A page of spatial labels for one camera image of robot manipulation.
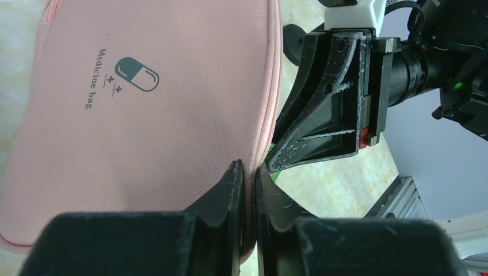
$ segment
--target pink bag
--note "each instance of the pink bag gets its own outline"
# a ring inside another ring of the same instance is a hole
[[[2,246],[27,252],[60,213],[182,210],[242,159],[251,252],[279,100],[277,0],[51,0],[34,63]]]

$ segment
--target white plastic part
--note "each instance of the white plastic part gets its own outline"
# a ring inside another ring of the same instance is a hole
[[[460,259],[488,252],[488,210],[436,223],[452,238]]]
[[[359,0],[356,6],[326,7],[324,29],[375,28],[380,35],[387,0]]]

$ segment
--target pill graphic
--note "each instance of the pill graphic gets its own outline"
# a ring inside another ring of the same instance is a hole
[[[117,62],[115,74],[144,92],[153,91],[159,84],[156,72],[129,56]]]

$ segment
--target beige tabletop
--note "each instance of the beige tabletop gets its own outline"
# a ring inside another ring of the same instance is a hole
[[[37,22],[47,1],[0,1],[0,192],[27,104]],[[281,11],[284,25],[294,23],[305,31],[323,20],[317,0],[281,0]],[[285,57],[284,64],[280,107],[297,72]],[[381,140],[352,158],[285,170],[277,184],[319,217],[362,217],[398,175]],[[17,275],[24,259],[0,248],[0,275]],[[257,275],[257,250],[241,266],[241,275]]]

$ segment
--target green led indicator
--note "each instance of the green led indicator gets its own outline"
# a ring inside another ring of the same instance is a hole
[[[456,83],[456,85],[454,85],[454,90],[460,89],[461,87],[463,87],[463,83],[458,82],[458,83]]]

